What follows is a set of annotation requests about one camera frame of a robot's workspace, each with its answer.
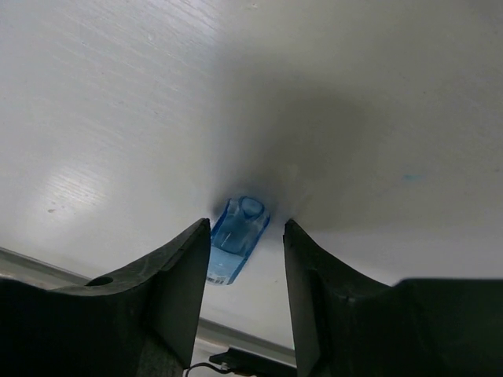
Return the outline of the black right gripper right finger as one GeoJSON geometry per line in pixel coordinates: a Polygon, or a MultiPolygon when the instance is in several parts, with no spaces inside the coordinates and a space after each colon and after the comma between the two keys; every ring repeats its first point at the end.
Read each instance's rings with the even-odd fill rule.
{"type": "Polygon", "coordinates": [[[382,284],[285,224],[285,272],[300,376],[499,376],[502,282],[382,284]]]}

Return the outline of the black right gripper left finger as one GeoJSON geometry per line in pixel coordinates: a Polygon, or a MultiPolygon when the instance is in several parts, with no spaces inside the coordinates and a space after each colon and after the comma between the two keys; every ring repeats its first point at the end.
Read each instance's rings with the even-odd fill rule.
{"type": "Polygon", "coordinates": [[[4,376],[180,376],[191,365],[200,318],[210,224],[196,221],[172,241],[83,286],[48,290],[1,281],[4,376]],[[160,334],[149,319],[153,298],[179,293],[189,312],[180,335],[160,334]]]}

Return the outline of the light blue pastel highlighter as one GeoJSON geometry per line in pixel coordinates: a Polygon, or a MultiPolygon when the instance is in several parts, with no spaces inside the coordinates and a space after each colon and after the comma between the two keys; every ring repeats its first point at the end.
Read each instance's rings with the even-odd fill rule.
{"type": "Polygon", "coordinates": [[[270,212],[250,196],[229,199],[211,229],[206,281],[231,285],[244,268],[270,223],[270,212]]]}

